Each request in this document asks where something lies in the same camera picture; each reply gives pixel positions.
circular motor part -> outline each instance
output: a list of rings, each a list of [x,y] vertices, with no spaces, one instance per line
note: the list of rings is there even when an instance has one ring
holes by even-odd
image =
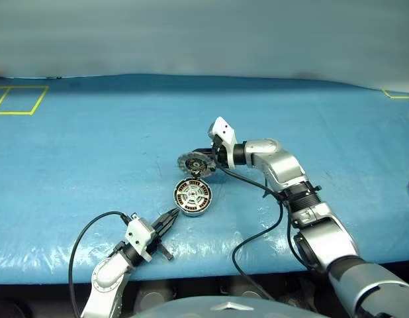
[[[194,178],[210,176],[216,170],[216,164],[206,154],[198,151],[188,152],[178,157],[178,166]]]
[[[187,178],[180,181],[173,192],[175,203],[189,217],[201,215],[212,201],[212,192],[202,180]]]

yellow tape line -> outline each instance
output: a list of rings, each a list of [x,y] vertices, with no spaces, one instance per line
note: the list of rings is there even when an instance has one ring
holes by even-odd
[[[385,89],[382,89],[383,93],[391,99],[409,99],[409,96],[397,96],[397,95],[391,95],[388,91]]]
[[[30,111],[0,111],[0,115],[32,115]]]
[[[30,115],[32,115],[33,113],[35,113],[35,111],[37,110],[37,107],[39,106],[39,104],[41,103],[41,101],[43,100],[44,96],[46,96],[46,93],[48,91],[48,86],[46,86],[44,88],[44,91],[41,93],[40,97],[37,99],[37,102],[35,103],[34,107],[31,109],[30,111]]]
[[[8,88],[5,90],[4,94],[0,97],[0,105],[2,104],[3,100],[6,98],[7,94],[9,94],[10,91],[11,91],[11,88],[10,88],[10,87],[8,87]]]

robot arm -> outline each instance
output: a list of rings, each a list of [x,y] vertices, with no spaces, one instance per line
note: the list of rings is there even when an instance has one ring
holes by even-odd
[[[161,215],[152,225],[133,214],[125,239],[111,255],[95,267],[91,276],[91,293],[82,318],[117,318],[122,307],[122,293],[132,271],[145,260],[149,262],[157,249],[170,260],[172,255],[161,245],[162,236],[171,228],[178,209]]]
[[[377,264],[359,257],[355,241],[330,206],[321,201],[298,163],[274,139],[238,144],[234,129],[219,117],[209,129],[213,147],[222,153],[219,163],[228,168],[246,164],[262,171],[283,198],[295,242],[304,262],[327,273],[350,316],[409,317],[409,285]]]

